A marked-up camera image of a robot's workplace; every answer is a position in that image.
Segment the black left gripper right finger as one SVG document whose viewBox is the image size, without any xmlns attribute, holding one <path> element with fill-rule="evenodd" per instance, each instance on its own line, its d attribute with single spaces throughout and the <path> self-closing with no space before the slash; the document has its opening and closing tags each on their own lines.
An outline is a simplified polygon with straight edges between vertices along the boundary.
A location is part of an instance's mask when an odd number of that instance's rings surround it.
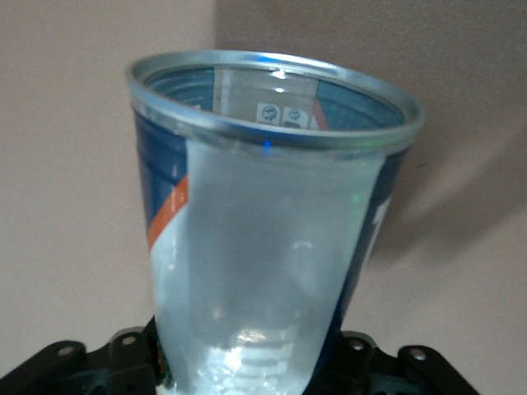
<svg viewBox="0 0 527 395">
<path fill-rule="evenodd" d="M 342 332 L 329 362 L 329 393 L 477 395 L 478 391 L 428 346 L 404 346 L 396 355 L 388 355 L 366 334 Z"/>
</svg>

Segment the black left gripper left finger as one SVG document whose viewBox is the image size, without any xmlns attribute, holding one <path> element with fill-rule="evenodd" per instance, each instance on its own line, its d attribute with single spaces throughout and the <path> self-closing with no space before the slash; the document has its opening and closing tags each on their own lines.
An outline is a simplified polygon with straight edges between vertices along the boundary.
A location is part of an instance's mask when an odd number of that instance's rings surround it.
<svg viewBox="0 0 527 395">
<path fill-rule="evenodd" d="M 155 320 L 115 333 L 87 351 L 77 341 L 52 343 L 1 378 L 2 394 L 156 394 L 161 352 Z"/>
</svg>

